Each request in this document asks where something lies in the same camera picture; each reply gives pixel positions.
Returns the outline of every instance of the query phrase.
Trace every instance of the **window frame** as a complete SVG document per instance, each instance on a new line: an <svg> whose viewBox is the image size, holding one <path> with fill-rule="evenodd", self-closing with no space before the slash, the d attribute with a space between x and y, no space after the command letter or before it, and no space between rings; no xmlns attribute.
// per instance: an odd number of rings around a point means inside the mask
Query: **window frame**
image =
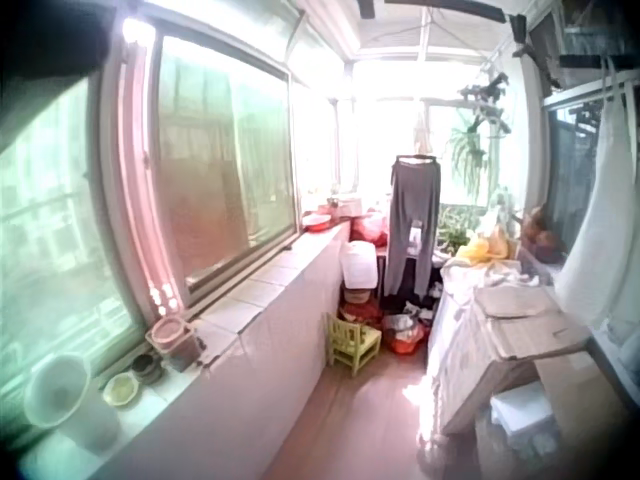
<svg viewBox="0 0 640 480"><path fill-rule="evenodd" d="M151 56L150 84L148 91L150 135L149 163L152 176L154 177L154 186L156 188L158 186L157 169L160 158L158 93L160 86L162 47L165 37L175 37L241 61L264 73L272 75L279 80L282 80L285 82L287 88L287 139L289 143L287 162L291 172L290 180L293 192L291 207L293 208L294 214L294 222L291 227L285 227L278 233L274 234L266 242L250 248L239 257L232 259L222 267L200 279L196 284L194 284L194 288L189 288L186 285L185 272L183 271L177 255L176 242L173 232L169 226L170 223L167 216L167 209L163 203L164 200L161 195L157 196L157 200L162 206L162 208L159 209L158 216L164 243L169 254L171 270L176 282L178 283L179 295L183 299L183 303L189 316L192 316L193 314L203 310L206 306L210 305L233 286L247 278L257 268L262 266L263 262L260 261L261 259L274 256L300 236L300 195L297 182L296 165L293 161L292 77L291 73L284 65L279 65L277 62L265 59L263 55L257 55L255 52L249 52L241 46L230 43L227 38L218 35L218 32L214 31L211 27L209 27L211 31L205 33L203 31L190 28L189 26L178 24L175 21L169 21L158 17L144 18L144 21L156 30L156 40Z"/></svg>

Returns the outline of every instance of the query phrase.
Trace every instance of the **wall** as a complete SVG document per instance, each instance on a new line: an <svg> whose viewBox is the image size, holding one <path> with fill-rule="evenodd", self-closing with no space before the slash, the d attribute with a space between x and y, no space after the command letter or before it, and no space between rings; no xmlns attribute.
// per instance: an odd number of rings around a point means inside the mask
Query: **wall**
<svg viewBox="0 0 640 480"><path fill-rule="evenodd" d="M325 365L324 312L338 305L349 230L340 228L208 374L92 478L262 476Z"/></svg>

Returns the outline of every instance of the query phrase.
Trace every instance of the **window sill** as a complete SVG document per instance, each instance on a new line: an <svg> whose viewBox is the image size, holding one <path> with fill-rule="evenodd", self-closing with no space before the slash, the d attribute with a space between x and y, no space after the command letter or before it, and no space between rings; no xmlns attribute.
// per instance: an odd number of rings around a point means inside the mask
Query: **window sill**
<svg viewBox="0 0 640 480"><path fill-rule="evenodd" d="M57 431L35 444L19 466L30 479L86 480L124 449L202 374L240 339L286 287L321 253L348 223L319 234L304 234L290 250L282 252L247 280L206 309L194 320L207 348L200 362L183 373L167 368L157 383L141 389L134 404L118 410L121 433L116 443L96 455Z"/></svg>

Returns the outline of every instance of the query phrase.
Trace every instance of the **green plastic chair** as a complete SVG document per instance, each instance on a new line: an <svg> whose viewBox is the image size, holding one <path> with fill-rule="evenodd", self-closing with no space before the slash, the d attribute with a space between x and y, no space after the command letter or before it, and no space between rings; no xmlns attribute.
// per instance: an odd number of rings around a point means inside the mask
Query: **green plastic chair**
<svg viewBox="0 0 640 480"><path fill-rule="evenodd" d="M329 320L329 365L336 360L351 367L355 377L380 352L382 332L359 323L345 322L327 314Z"/></svg>

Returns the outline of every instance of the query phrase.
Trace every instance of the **window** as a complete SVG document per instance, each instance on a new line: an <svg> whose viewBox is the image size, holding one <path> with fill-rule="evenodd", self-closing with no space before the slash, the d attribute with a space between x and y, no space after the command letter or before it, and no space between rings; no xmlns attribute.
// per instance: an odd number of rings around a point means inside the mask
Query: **window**
<svg viewBox="0 0 640 480"><path fill-rule="evenodd" d="M358 188L365 195L391 192L396 155L414 153L419 102L356 102Z"/></svg>
<svg viewBox="0 0 640 480"><path fill-rule="evenodd" d="M284 76L164 38L159 192L192 290L293 233L288 108Z"/></svg>
<svg viewBox="0 0 640 480"><path fill-rule="evenodd" d="M491 138L488 122L484 122L478 127L480 139L479 148L484 152L482 169L473 169L479 178L473 175L464 174L463 171L456 170L455 162L452 158L454 153L454 132L466 132L469 125L473 123L475 115L471 110L458 109L454 107L429 107L429 127L430 140L433 153L440 159L442 184L440 202L445 205L477 205L487 206L489 201L488 188L490 172L492 168L498 168L498 159L492 155L491 143L499 141L498 138ZM466 188L465 182L477 182L478 196L474 198Z"/></svg>
<svg viewBox="0 0 640 480"><path fill-rule="evenodd" d="M12 202L0 203L5 437L28 428L22 392L31 369L45 357L78 353L99 371L142 339L96 226L91 190L99 187L87 180L87 103L84 80L0 153L0 186L14 192Z"/></svg>
<svg viewBox="0 0 640 480"><path fill-rule="evenodd" d="M309 87L326 97L335 97L342 81L344 62L308 23L301 29L287 64Z"/></svg>
<svg viewBox="0 0 640 480"><path fill-rule="evenodd" d="M376 195L391 192L391 166L396 155L415 153L415 127L423 102L381 100L356 102L358 126L358 172L361 193ZM480 125L480 148L485 152L483 168L477 179L479 194L476 199L467 193L462 179L454 172L451 138L454 129L464 130L473 123L470 110L454 107L428 107L429 141L433 154L441 163L442 189L440 202L452 205L486 206L490 165L489 124Z"/></svg>
<svg viewBox="0 0 640 480"><path fill-rule="evenodd" d="M477 65L458 62L371 60L353 67L353 88L358 99L429 97L459 99L470 84L485 85L488 78Z"/></svg>
<svg viewBox="0 0 640 480"><path fill-rule="evenodd" d="M591 198L602 100L549 112L551 162L547 215L550 229L571 251Z"/></svg>
<svg viewBox="0 0 640 480"><path fill-rule="evenodd" d="M283 61L299 14L283 0L146 0L227 32Z"/></svg>
<svg viewBox="0 0 640 480"><path fill-rule="evenodd" d="M337 155L336 110L327 99L293 84L293 133L301 210L315 210L331 195Z"/></svg>

